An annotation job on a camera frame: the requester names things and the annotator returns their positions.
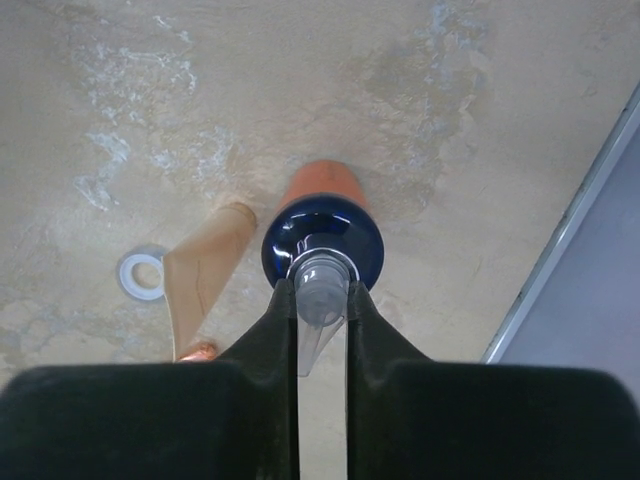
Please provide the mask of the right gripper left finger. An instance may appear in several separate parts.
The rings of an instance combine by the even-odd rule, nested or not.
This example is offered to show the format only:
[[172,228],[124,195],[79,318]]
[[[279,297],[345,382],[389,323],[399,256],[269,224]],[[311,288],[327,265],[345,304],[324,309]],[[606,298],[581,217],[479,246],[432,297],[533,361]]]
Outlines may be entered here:
[[5,479],[296,479],[296,305],[212,361],[45,366],[1,393]]

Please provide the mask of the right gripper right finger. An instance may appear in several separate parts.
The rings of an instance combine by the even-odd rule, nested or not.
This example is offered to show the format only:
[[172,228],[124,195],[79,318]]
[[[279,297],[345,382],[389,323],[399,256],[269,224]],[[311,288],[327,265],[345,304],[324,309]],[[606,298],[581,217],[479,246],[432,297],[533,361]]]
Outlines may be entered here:
[[347,307],[351,479],[635,479],[639,413],[595,370],[435,361],[376,309]]

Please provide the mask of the beige tube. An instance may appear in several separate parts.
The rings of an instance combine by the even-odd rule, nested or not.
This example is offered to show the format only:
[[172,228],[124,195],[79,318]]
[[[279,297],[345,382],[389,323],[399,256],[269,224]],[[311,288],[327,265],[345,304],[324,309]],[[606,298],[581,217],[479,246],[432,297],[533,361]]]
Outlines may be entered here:
[[163,286],[171,320],[173,358],[191,342],[243,258],[257,228],[253,211],[235,202],[216,210],[163,256]]

